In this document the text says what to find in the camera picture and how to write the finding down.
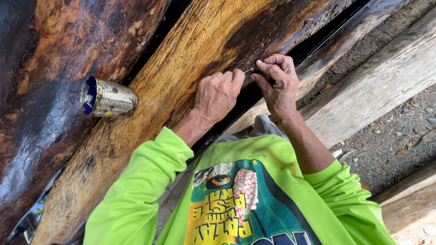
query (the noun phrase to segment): sweatshirt sleeve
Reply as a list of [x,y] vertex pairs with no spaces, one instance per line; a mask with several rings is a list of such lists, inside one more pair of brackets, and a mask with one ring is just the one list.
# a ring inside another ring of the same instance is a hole
[[356,244],[396,244],[383,223],[380,206],[366,200],[371,193],[361,188],[359,176],[351,174],[348,165],[335,160],[326,169],[303,176]]
[[84,244],[152,244],[157,199],[193,156],[184,141],[166,127],[154,141],[140,145],[89,217]]

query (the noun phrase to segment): wrist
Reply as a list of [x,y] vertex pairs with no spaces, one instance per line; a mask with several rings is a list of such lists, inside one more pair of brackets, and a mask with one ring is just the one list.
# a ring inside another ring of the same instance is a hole
[[295,110],[294,112],[289,113],[287,117],[280,119],[279,123],[282,124],[284,127],[286,127],[288,125],[304,123],[304,120],[301,114],[297,110]]
[[191,148],[213,125],[194,108],[172,130]]

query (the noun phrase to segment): person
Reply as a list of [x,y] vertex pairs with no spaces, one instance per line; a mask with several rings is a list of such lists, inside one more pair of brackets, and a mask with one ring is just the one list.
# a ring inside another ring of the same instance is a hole
[[[261,116],[252,137],[212,144],[196,161],[156,244],[395,244],[359,177],[332,156],[298,113],[292,58],[274,54],[256,65],[262,74],[251,78],[290,143]],[[200,81],[195,106],[184,119],[133,152],[89,217],[84,244],[153,243],[157,199],[186,169],[194,156],[190,147],[234,107],[244,78],[236,69]]]

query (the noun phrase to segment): dirt ground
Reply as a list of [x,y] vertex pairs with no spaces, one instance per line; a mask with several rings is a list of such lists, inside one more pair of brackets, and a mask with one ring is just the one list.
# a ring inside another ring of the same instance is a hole
[[[310,103],[325,85],[334,85],[340,81],[418,21],[435,4],[436,0],[414,0],[393,14],[338,60],[315,87],[297,102],[297,107]],[[435,113],[436,85],[372,122],[344,140],[344,144],[335,145],[330,151],[342,149],[343,153],[338,157],[340,159],[345,153],[355,150],[341,161],[351,166],[351,171],[361,177],[362,183],[370,184],[371,193],[375,196],[436,159],[436,154],[433,156],[436,153],[436,142],[420,141],[423,134],[430,132],[429,129],[436,129],[436,124],[427,121],[428,117],[436,118]],[[407,151],[396,155],[402,149]]]

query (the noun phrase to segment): tin can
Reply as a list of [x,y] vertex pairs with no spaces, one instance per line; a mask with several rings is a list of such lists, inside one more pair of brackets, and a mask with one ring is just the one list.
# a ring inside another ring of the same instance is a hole
[[130,117],[138,103],[133,89],[90,76],[80,96],[83,114],[101,117]]

